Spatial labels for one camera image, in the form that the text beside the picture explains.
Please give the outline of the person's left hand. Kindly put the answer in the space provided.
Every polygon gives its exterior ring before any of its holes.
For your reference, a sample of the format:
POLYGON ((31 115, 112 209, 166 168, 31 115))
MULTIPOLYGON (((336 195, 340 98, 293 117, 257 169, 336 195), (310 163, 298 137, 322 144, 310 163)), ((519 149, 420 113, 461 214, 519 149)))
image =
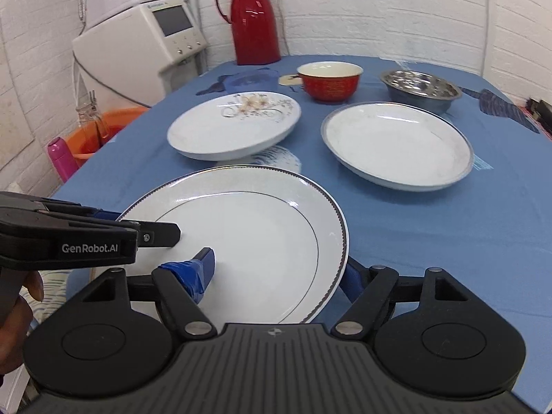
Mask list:
MULTIPOLYGON (((44 287, 37 271, 29 273, 22 284, 34 300, 41 302, 44 287)), ((4 376, 22 364, 22 348, 33 319, 33 311, 22 296, 7 316, 0 330, 0 374, 4 376)))

